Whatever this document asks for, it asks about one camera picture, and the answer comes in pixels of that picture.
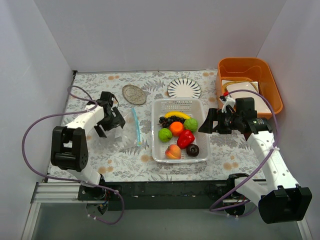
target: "orange plastic tray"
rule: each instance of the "orange plastic tray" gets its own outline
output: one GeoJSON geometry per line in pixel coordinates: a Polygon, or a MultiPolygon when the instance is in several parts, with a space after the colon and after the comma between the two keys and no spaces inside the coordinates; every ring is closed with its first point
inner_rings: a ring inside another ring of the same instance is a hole
{"type": "MultiPolygon", "coordinates": [[[[268,64],[256,57],[228,57],[218,63],[215,88],[217,96],[223,94],[222,80],[258,82],[259,92],[271,104],[275,114],[281,112],[283,106],[277,85],[268,64]]],[[[259,113],[258,118],[270,119],[272,113],[259,113]]]]}

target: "grape bunch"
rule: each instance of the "grape bunch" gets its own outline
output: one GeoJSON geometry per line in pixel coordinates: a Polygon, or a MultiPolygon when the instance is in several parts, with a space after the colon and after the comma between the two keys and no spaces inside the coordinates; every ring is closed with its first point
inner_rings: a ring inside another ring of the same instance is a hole
{"type": "Polygon", "coordinates": [[[159,119],[159,124],[161,124],[162,128],[168,128],[173,122],[180,122],[184,124],[185,119],[178,116],[170,116],[168,118],[161,116],[159,119]]]}

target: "black striped plate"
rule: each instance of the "black striped plate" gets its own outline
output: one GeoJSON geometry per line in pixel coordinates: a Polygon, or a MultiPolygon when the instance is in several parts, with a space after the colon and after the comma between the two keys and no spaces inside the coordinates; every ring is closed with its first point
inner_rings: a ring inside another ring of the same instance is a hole
{"type": "Polygon", "coordinates": [[[201,87],[195,80],[179,77],[168,85],[168,95],[171,98],[195,98],[201,96],[201,87]]]}

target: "decorative plate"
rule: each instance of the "decorative plate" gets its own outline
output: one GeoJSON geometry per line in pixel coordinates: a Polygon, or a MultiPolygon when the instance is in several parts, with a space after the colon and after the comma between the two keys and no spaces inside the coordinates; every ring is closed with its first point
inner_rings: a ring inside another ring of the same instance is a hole
{"type": "Polygon", "coordinates": [[[122,94],[125,100],[131,104],[142,105],[147,101],[145,92],[140,87],[135,85],[125,85],[122,88],[122,94]]]}
{"type": "Polygon", "coordinates": [[[171,98],[200,98],[201,87],[195,80],[179,77],[168,85],[168,95],[171,98]]]}

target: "gray floor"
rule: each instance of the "gray floor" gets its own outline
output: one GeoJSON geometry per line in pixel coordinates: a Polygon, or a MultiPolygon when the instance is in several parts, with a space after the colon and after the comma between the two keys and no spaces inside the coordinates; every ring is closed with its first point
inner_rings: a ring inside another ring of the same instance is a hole
{"type": "MultiPolygon", "coordinates": [[[[235,220],[207,210],[127,210],[113,226],[87,217],[82,203],[43,203],[35,226],[34,240],[224,240],[302,239],[296,222],[265,224],[256,210],[235,220]]],[[[107,212],[114,220],[119,212],[107,212]]]]}

